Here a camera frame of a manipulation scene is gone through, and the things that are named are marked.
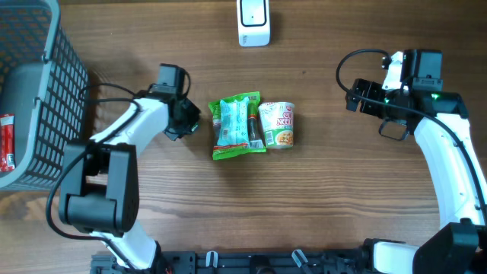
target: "wooden surface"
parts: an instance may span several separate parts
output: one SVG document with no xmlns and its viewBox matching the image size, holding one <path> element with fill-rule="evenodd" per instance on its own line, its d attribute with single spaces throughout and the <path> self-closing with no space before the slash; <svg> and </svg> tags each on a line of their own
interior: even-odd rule
<svg viewBox="0 0 487 274">
<path fill-rule="evenodd" d="M 235 9 L 233 1 L 61 8 L 93 82 L 137 91 L 161 62 L 191 74 L 199 131 L 177 142 L 161 134 L 138 160 L 147 232 L 163 250 L 319 250 L 366 237 L 423 244 L 439 226 L 425 159 L 414 138 L 381 138 L 380 120 L 345 110 L 336 65 L 360 48 L 442 49 L 444 89 L 462 94 L 485 170 L 487 3 L 272 0 L 272 42 L 255 49 L 238 45 Z M 383 81 L 380 57 L 350 60 L 342 77 Z M 208 102 L 247 91 L 295 104 L 295 147 L 212 161 Z M 98 107 L 94 131 L 125 107 Z M 0 273 L 87 273 L 103 251 L 51 232 L 45 202 L 45 193 L 0 193 Z"/>
</svg>

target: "gray plastic basket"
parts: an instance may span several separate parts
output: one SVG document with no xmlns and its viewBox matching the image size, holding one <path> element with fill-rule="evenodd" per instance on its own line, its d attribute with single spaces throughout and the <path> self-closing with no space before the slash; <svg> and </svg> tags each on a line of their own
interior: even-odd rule
<svg viewBox="0 0 487 274">
<path fill-rule="evenodd" d="M 86 68 L 59 25 L 56 0 L 0 0 L 0 114 L 13 113 L 15 170 L 0 190 L 47 190 L 79 138 Z"/>
</svg>

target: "white plastic part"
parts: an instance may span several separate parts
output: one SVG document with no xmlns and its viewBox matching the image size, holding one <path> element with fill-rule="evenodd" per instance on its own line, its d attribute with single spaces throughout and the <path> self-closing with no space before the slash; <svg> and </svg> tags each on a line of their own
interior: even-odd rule
<svg viewBox="0 0 487 274">
<path fill-rule="evenodd" d="M 265 46 L 271 40 L 269 0 L 237 0 L 238 42 Z"/>
<path fill-rule="evenodd" d="M 144 151 L 149 142 L 159 133 L 167 128 L 168 108 L 167 105 L 155 99 L 135 99 L 140 104 L 142 111 L 137 117 L 123 129 L 117 136 L 105 142 L 108 145 L 126 143 L 135 145 L 137 157 Z M 114 129 L 124 123 L 137 109 L 136 105 L 130 104 L 129 109 L 111 126 L 104 131 L 91 137 L 95 142 L 100 141 L 109 135 Z"/>
<path fill-rule="evenodd" d="M 94 237 L 104 237 L 112 241 L 115 247 L 127 257 L 130 264 L 132 264 L 135 269 L 148 269 L 152 266 L 157 245 L 155 241 L 145 233 L 138 221 L 135 221 L 132 229 L 123 234 L 123 237 L 114 237 L 111 233 L 102 232 L 92 232 L 90 235 Z M 111 248 L 107 248 L 114 256 L 116 256 L 119 265 L 126 268 L 129 267 Z"/>
<path fill-rule="evenodd" d="M 418 249 L 408 244 L 378 242 L 374 245 L 374 267 L 385 274 L 412 274 L 412 261 Z"/>
<path fill-rule="evenodd" d="M 382 84 L 382 88 L 386 91 L 392 91 L 401 88 L 401 71 L 403 70 L 403 52 L 394 53 L 391 56 L 391 63 L 387 70 L 386 79 Z"/>
<path fill-rule="evenodd" d="M 470 141 L 469 121 L 455 114 L 439 113 L 437 118 L 455 132 L 465 145 L 479 177 L 482 195 L 487 197 L 485 178 Z M 484 225 L 482 212 L 477 209 L 479 198 L 470 170 L 450 135 L 437 123 L 424 118 L 414 131 L 414 136 L 428 162 L 438 199 L 441 228 L 450 222 L 460 222 L 461 218 L 470 218 L 473 224 Z"/>
</svg>

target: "snack package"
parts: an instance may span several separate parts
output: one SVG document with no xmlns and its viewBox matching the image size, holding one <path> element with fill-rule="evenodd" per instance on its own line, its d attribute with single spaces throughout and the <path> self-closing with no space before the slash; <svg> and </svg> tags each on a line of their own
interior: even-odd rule
<svg viewBox="0 0 487 274">
<path fill-rule="evenodd" d="M 0 126 L 2 127 L 2 162 L 0 171 L 12 171 L 14 163 L 14 114 L 0 115 Z"/>
<path fill-rule="evenodd" d="M 213 114 L 213 160 L 251 152 L 266 152 L 257 128 L 260 92 L 249 92 L 208 104 Z"/>
<path fill-rule="evenodd" d="M 294 144 L 294 104 L 264 103 L 259 107 L 267 148 L 290 148 Z"/>
</svg>

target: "red candy bar wrapper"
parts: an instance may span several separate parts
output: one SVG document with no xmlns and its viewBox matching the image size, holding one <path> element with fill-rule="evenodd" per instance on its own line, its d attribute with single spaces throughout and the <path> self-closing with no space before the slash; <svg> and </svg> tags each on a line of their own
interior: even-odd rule
<svg viewBox="0 0 487 274">
<path fill-rule="evenodd" d="M 2 126 L 2 162 L 0 171 L 12 171 L 14 163 L 14 114 L 0 115 Z"/>
</svg>

